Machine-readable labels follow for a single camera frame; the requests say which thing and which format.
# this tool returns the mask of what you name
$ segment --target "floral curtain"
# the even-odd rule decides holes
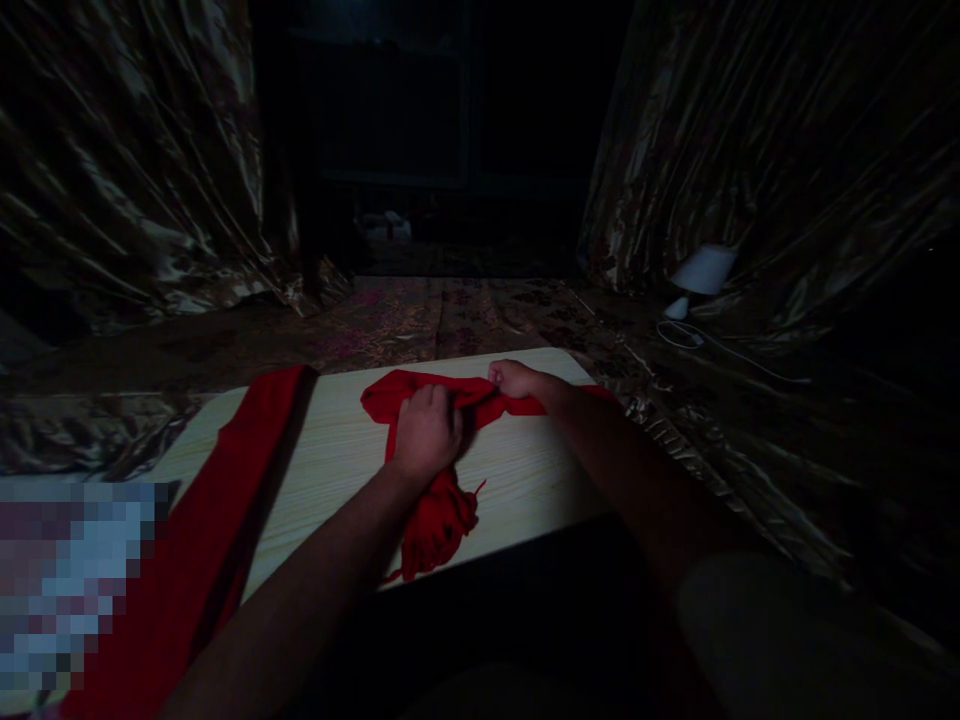
[[[0,54],[3,259],[95,333],[343,296],[325,256],[301,262],[245,2],[3,3]]]
[[[589,277],[667,297],[720,243],[737,263],[694,317],[765,354],[829,331],[956,224],[956,21],[942,0],[638,0],[578,248]]]

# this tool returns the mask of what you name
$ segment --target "power cord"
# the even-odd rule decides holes
[[[663,330],[661,328],[664,325],[669,325],[675,328],[676,330],[678,330],[679,332],[683,333],[688,338],[690,338],[690,342],[693,344],[684,345],[683,343],[678,343],[675,340],[671,340],[670,338],[668,338],[666,335],[663,334]],[[716,338],[710,337],[705,332],[698,330],[696,327],[694,327],[693,325],[690,325],[689,323],[682,323],[682,322],[679,322],[678,320],[661,320],[660,322],[657,323],[657,334],[661,338],[663,338],[664,341],[670,343],[675,347],[683,348],[684,350],[696,350],[702,347],[704,343],[704,338],[706,338],[721,350],[725,350],[731,355],[735,355],[736,357],[740,358],[741,360],[746,360],[748,363],[750,363],[754,367],[758,367],[761,370],[763,370],[765,373],[767,373],[767,375],[777,378],[777,380],[783,380],[784,382],[797,383],[798,385],[809,385],[813,382],[813,380],[810,378],[785,378],[783,377],[783,375],[777,375],[777,373],[773,372],[773,370],[768,370],[760,363],[755,362],[754,360],[751,360],[745,355],[741,355],[736,350],[731,350]]]

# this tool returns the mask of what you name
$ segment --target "red garment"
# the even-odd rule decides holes
[[[157,537],[139,578],[127,580],[125,612],[87,655],[61,716],[153,718],[190,663],[240,604],[288,420],[312,371],[261,375]]]
[[[479,430],[503,415],[543,415],[545,410],[538,400],[514,400],[502,395],[493,383],[483,378],[448,378],[407,370],[394,370],[363,391],[360,402],[374,422],[387,423],[386,460],[390,460],[397,446],[397,416],[400,403],[411,397],[424,385],[444,385],[451,390],[454,407],[472,413],[472,421],[464,425]],[[596,385],[581,388],[606,400],[617,402],[607,390]],[[480,483],[477,492],[486,480]],[[460,541],[477,525],[477,492],[465,492],[457,485],[453,468],[443,470],[426,492],[420,496],[413,514],[407,521],[401,545],[400,568],[386,579],[392,582],[403,575],[404,582],[413,580],[417,573],[427,573],[446,565],[460,547]]]

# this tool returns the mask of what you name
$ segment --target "wood grain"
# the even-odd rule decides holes
[[[486,377],[491,360],[479,355],[401,365],[405,370],[449,377]],[[509,355],[575,385],[592,380],[556,348]],[[395,368],[378,368],[317,381],[303,431],[277,494],[244,591],[246,600],[303,540],[333,515],[383,464],[387,427],[360,406],[363,390]],[[191,421],[151,474],[151,482],[182,480],[186,491],[233,417],[246,388],[224,393]],[[481,430],[457,464],[460,486],[479,495],[479,523],[446,566],[530,540],[603,512],[605,505],[546,417],[512,417]],[[400,566],[399,547],[390,568]]]

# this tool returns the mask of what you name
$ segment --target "hand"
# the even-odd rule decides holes
[[[514,400],[536,396],[548,377],[546,373],[528,368],[516,360],[496,360],[490,363],[490,369],[487,370],[487,380]]]
[[[393,462],[402,475],[426,487],[456,459],[462,440],[463,415],[451,408],[450,391],[425,385],[400,405]]]

